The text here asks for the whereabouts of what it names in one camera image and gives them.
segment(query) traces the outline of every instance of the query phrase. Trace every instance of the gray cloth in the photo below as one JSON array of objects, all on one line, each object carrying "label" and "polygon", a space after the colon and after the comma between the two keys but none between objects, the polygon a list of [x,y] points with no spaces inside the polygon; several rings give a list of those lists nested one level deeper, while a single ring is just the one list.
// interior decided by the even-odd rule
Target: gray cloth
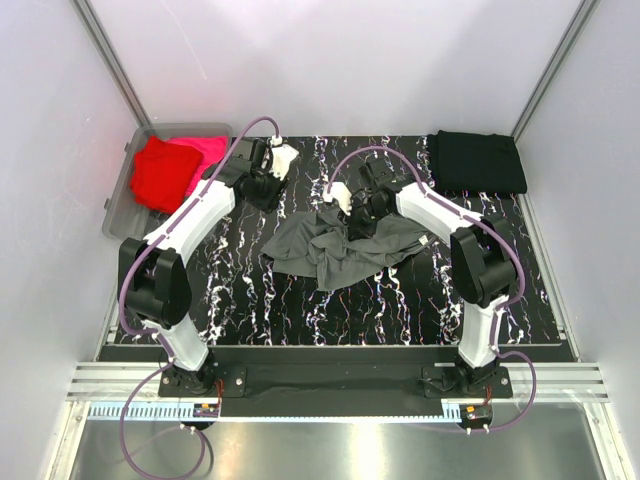
[{"label": "gray cloth", "polygon": [[429,243],[428,232],[413,220],[388,215],[373,238],[347,240],[338,211],[296,212],[262,247],[274,259],[273,271],[318,279],[318,290],[348,287],[391,267]]}]

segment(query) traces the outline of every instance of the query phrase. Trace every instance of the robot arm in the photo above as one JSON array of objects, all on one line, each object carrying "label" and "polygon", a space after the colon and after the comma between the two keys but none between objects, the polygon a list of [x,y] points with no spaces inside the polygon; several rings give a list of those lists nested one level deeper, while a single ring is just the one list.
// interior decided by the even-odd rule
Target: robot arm
[{"label": "robot arm", "polygon": [[125,240],[120,247],[118,290],[141,253],[159,243],[137,269],[126,293],[127,309],[146,328],[162,335],[174,355],[175,367],[204,390],[213,382],[213,362],[191,318],[191,288],[186,265],[207,233],[240,200],[271,212],[287,186],[289,166],[298,152],[281,139],[271,145],[243,140],[213,182],[215,165],[202,176],[193,194],[158,229],[142,241]]},{"label": "robot arm", "polygon": [[453,284],[464,299],[454,381],[463,392],[481,385],[498,367],[493,346],[503,312],[496,313],[496,307],[515,290],[516,269],[500,244],[469,219],[502,237],[508,233],[506,220],[459,207],[423,183],[425,195],[413,176],[394,176],[382,158],[367,162],[360,173],[365,189],[352,194],[334,183],[325,201],[337,201],[350,238],[371,236],[378,220],[398,214],[420,223],[451,249]]}]

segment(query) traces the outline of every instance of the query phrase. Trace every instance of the table surface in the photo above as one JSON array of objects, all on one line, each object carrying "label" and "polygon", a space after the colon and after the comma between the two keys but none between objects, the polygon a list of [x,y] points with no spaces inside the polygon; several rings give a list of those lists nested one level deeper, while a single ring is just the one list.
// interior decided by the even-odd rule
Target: table surface
[{"label": "table surface", "polygon": [[[517,414],[495,406],[495,424]],[[195,465],[198,441],[185,432],[150,439],[167,422],[128,422],[134,460],[153,475],[175,477]],[[527,418],[501,433],[441,434],[402,424],[218,423],[205,430],[214,454],[193,478],[200,479],[519,479],[600,480],[584,412],[577,405],[536,404]],[[455,426],[437,426],[451,428]],[[71,475],[73,480],[140,478],[123,460],[118,424],[88,421]]]},{"label": "table surface", "polygon": [[[316,290],[316,280],[274,273],[260,249],[295,211],[327,209],[322,191],[337,163],[358,147],[388,145],[413,162],[431,183],[426,136],[294,137],[299,150],[289,185],[272,214],[246,202],[220,221],[187,265],[193,292],[191,318],[211,345],[437,345],[455,344],[462,333],[462,299],[451,281],[448,248],[435,242],[393,268],[348,288]],[[370,152],[339,174],[350,186],[360,184],[364,158],[384,155],[387,164],[405,167],[386,154]],[[482,214],[502,214],[509,238],[527,274],[524,298],[502,322],[501,343],[560,342],[547,290],[542,281],[517,197],[495,194],[447,195],[458,205]],[[152,215],[147,231],[166,219]],[[116,344],[146,344],[119,331]]]}]

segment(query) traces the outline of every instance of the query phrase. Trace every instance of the red folded shirt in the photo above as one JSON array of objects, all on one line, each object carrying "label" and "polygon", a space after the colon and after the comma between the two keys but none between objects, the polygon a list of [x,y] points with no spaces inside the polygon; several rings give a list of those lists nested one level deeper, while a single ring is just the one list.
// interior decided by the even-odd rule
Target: red folded shirt
[{"label": "red folded shirt", "polygon": [[168,143],[187,145],[202,152],[202,162],[191,179],[187,195],[191,195],[196,189],[204,171],[211,165],[219,163],[227,151],[227,137],[177,137],[172,138]]},{"label": "red folded shirt", "polygon": [[202,157],[193,147],[151,137],[134,157],[135,170],[129,186],[136,202],[164,213],[175,212]]}]

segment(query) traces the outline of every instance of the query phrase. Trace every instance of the plastic bin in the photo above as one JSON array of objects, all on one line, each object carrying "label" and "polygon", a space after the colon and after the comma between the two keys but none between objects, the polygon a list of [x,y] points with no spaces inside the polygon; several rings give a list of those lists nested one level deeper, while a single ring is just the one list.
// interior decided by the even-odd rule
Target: plastic bin
[{"label": "plastic bin", "polygon": [[230,146],[232,129],[225,123],[159,123],[140,127],[125,146],[127,155],[111,198],[105,202],[107,215],[102,232],[109,238],[124,240],[127,237],[141,239],[149,217],[149,209],[136,203],[129,188],[133,175],[133,157],[144,148],[152,135],[160,140],[174,137],[227,137]]}]

